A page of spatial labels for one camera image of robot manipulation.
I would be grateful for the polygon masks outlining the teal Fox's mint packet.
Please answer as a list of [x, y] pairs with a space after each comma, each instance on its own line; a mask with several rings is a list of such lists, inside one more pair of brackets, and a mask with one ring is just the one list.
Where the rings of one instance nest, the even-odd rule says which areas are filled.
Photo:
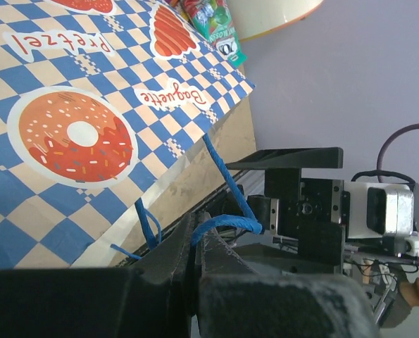
[[182, 6], [210, 45], [239, 67], [246, 60], [225, 0], [184, 0]]

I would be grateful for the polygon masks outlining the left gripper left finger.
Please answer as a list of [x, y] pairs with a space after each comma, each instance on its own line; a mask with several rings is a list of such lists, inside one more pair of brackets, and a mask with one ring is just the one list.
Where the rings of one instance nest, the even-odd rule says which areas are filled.
[[0, 337], [188, 337], [195, 224], [125, 267], [0, 270]]

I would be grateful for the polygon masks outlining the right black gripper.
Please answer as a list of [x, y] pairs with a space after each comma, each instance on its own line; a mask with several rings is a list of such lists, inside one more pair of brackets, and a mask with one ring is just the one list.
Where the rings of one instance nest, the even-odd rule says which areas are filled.
[[265, 170], [264, 193], [247, 202], [274, 243], [296, 246], [288, 260], [292, 272], [344, 272], [344, 181], [303, 177], [297, 169], [340, 169], [343, 160], [342, 148], [320, 147], [264, 149], [226, 164], [230, 170]]

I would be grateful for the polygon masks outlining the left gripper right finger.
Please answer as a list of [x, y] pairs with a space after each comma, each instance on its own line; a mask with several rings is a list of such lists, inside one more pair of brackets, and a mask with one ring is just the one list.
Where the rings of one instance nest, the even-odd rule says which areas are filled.
[[260, 275], [217, 234], [219, 225], [258, 233], [240, 216], [202, 221], [193, 232], [201, 248], [197, 319], [201, 337], [379, 337], [368, 300], [343, 275]]

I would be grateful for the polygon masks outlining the blue checkered paper bag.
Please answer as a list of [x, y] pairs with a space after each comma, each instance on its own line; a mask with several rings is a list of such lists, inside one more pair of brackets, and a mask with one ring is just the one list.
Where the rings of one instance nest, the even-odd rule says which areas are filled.
[[0, 1], [0, 269], [71, 266], [253, 88], [164, 1]]

